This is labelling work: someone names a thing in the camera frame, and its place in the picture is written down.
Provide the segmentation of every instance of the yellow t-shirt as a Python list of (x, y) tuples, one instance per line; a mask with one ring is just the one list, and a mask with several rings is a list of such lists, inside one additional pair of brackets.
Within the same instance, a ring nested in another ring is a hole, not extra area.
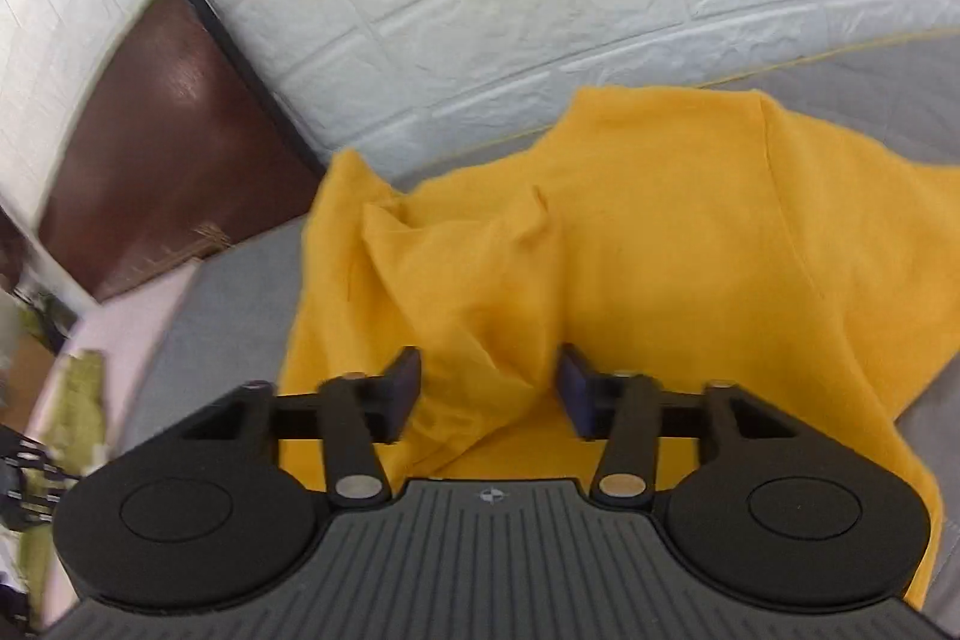
[[(589, 482), (553, 390), (558, 345), (667, 389), (733, 381), (942, 506), (894, 427), (960, 345), (960, 170), (909, 163), (758, 92), (584, 89), (534, 148), (397, 194), (347, 151), (304, 234), (281, 389), (376, 374), (404, 345), (424, 387), (407, 476)], [(323, 485), (317, 445), (285, 469)], [(693, 466), (664, 448), (659, 485)]]

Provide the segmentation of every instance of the pink surface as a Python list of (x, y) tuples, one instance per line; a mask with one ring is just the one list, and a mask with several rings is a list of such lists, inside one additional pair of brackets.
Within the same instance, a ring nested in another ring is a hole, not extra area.
[[(40, 433), (46, 428), (67, 357), (83, 350), (98, 350), (104, 354), (106, 366), (103, 401), (107, 418), (107, 453), (110, 453), (123, 429), (127, 410), (136, 398), (143, 372), (199, 267), (199, 261), (190, 261), (83, 316), (50, 370), (50, 377), (25, 432), (27, 437), (40, 439)], [(44, 623), (49, 626), (59, 619), (76, 598), (64, 568), (54, 557), (44, 596)]]

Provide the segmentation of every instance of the gray mat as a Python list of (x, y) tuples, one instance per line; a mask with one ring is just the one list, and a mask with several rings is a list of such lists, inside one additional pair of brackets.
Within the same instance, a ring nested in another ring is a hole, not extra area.
[(120, 452), (234, 387), (275, 381), (301, 288), (295, 220), (203, 263), (124, 423)]
[[(834, 54), (717, 85), (762, 90), (798, 112), (877, 140), (915, 161), (960, 163), (960, 36)], [(535, 132), (436, 162), (400, 183), (528, 148)], [(299, 230), (290, 224), (203, 264), (148, 372), (124, 449), (248, 380), (280, 373), (299, 295)], [(947, 523), (925, 612), (960, 632), (960, 360), (899, 421), (940, 481)]]

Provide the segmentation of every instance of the ribbed gray plate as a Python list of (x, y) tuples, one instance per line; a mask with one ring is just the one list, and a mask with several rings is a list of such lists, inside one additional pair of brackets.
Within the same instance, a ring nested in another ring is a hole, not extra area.
[(81, 603), (49, 640), (935, 640), (898, 600), (790, 616), (714, 593), (640, 515), (571, 480), (414, 480), (337, 518), (291, 578), (246, 605), (145, 616)]

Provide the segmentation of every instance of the green cloth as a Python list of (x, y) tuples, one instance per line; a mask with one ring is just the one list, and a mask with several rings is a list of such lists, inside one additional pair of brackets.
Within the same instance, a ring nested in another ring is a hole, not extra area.
[[(56, 389), (54, 411), (40, 437), (53, 461), (64, 472), (83, 475), (97, 461), (107, 434), (104, 423), (102, 390), (104, 357), (97, 351), (83, 351), (70, 357)], [(43, 474), (28, 473), (31, 490), (43, 491)], [(19, 567), (30, 596), (31, 623), (40, 626), (43, 592), (53, 552), (49, 524), (31, 528), (20, 537)]]

